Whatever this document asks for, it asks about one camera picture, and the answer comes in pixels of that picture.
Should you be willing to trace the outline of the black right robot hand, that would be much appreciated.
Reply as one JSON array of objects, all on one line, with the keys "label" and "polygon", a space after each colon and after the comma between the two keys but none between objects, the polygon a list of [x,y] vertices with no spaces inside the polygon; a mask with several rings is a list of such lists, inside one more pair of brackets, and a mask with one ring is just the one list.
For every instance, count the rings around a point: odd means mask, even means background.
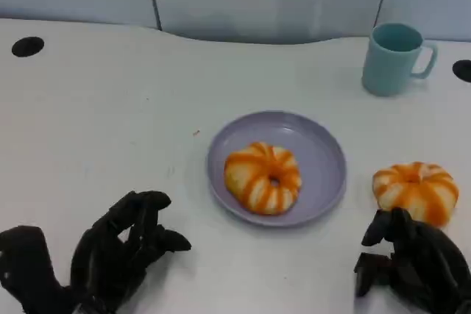
[{"label": "black right robot hand", "polygon": [[354,267],[355,297],[374,285],[388,286],[396,296],[427,313],[470,312],[470,267],[443,231],[415,221],[400,207],[379,209],[361,245],[390,242],[389,255],[362,252]]}]

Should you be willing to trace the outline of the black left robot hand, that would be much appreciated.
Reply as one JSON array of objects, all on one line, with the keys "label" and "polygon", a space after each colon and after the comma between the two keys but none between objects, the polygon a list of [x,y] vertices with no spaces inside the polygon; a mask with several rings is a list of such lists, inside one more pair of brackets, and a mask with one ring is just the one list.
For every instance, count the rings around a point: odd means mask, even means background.
[{"label": "black left robot hand", "polygon": [[158,223],[171,204],[161,191],[130,191],[84,232],[71,261],[71,287],[91,298],[99,313],[116,313],[135,294],[147,268],[191,243]]}]

